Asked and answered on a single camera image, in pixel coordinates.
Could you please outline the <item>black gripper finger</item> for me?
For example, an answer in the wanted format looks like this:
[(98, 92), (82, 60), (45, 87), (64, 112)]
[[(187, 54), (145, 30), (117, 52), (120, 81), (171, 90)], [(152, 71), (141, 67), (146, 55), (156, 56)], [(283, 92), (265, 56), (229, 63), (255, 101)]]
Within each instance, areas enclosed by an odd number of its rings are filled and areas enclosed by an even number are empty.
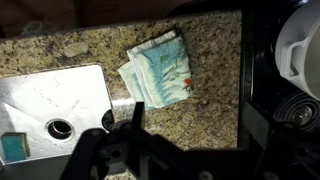
[(132, 126), (139, 128), (144, 128), (145, 126), (145, 105), (143, 102), (137, 102), (135, 104), (132, 116)]

